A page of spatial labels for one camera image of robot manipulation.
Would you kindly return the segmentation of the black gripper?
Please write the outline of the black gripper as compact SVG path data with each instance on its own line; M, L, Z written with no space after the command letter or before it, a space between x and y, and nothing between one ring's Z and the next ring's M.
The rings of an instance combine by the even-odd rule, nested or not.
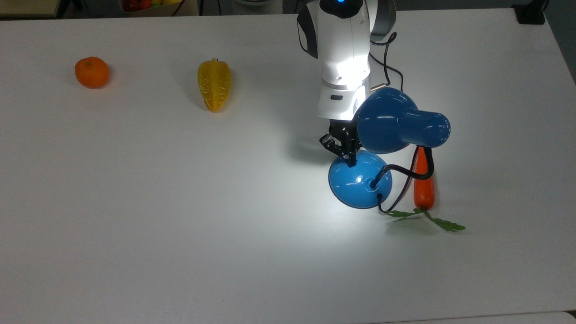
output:
M339 156L340 164L356 165L356 154L361 147L358 139L357 119L349 121L330 119L328 133L320 138L319 143L326 150Z

